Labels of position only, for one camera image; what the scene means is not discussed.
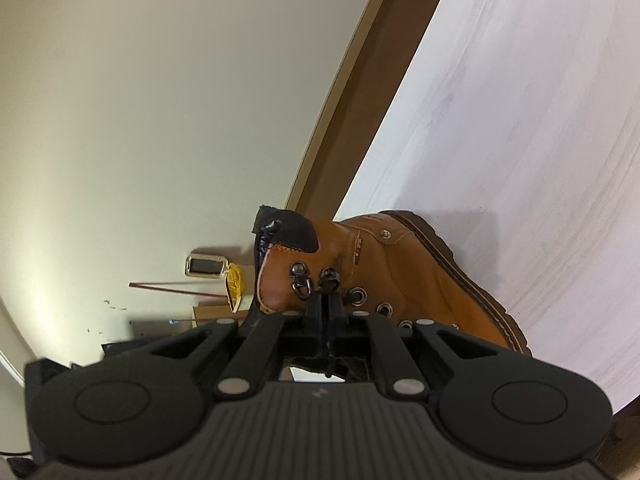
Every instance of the brown wooden baseboard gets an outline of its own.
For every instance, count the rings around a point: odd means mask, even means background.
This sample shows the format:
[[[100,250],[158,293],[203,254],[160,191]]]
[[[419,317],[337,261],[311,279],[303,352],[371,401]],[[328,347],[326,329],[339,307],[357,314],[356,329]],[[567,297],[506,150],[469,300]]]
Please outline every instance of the brown wooden baseboard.
[[[439,1],[370,0],[325,101],[288,209],[315,219],[334,217]]]

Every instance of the boot sole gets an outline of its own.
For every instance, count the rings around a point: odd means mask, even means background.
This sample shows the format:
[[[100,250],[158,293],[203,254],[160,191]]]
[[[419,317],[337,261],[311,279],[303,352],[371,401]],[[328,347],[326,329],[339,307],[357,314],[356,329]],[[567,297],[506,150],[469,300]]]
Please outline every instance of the boot sole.
[[[527,347],[527,339],[513,317],[507,314],[500,303],[495,301],[486,290],[477,286],[458,267],[451,249],[422,217],[411,211],[381,211],[381,213],[398,220],[415,234],[437,264],[484,310],[504,337],[509,348],[524,355],[531,355],[531,350]]]

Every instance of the device screen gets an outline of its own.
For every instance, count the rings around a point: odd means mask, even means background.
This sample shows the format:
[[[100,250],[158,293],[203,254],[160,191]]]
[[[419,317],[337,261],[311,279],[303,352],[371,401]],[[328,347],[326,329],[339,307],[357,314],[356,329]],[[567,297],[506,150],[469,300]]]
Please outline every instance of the device screen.
[[[189,272],[199,274],[220,274],[224,268],[223,262],[215,260],[196,260],[192,258],[189,262]]]

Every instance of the brown object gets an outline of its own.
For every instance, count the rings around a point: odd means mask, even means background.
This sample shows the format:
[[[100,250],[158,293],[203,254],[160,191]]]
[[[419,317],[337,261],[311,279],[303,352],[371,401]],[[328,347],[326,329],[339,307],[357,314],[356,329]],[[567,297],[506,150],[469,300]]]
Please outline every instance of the brown object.
[[[345,56],[300,165],[287,209],[313,219],[334,217],[439,1],[370,1],[359,27],[367,31],[366,39],[359,48],[361,34],[356,31],[350,51],[358,49],[357,58],[350,61],[351,52]],[[374,11],[370,24],[367,15]]]
[[[313,222],[319,249],[304,253],[272,244],[258,275],[257,298],[265,313],[303,308],[291,286],[290,266],[303,262],[312,288],[320,272],[340,275],[338,291],[366,291],[362,306],[347,311],[381,310],[393,324],[420,318],[453,324],[495,344],[530,354],[516,322],[503,307],[456,265],[443,240],[419,216],[386,211],[343,222]]]
[[[191,325],[204,325],[209,323],[212,319],[217,319],[219,317],[232,317],[238,320],[238,324],[242,324],[248,312],[248,310],[238,310],[237,312],[231,312],[228,304],[194,306]]]

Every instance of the white floor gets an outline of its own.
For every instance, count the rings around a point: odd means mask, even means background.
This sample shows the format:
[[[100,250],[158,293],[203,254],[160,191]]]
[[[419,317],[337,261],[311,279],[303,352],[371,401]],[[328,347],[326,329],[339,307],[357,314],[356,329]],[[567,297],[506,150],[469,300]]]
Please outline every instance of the white floor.
[[[442,0],[338,212],[421,214],[540,359],[640,394],[640,0]]]

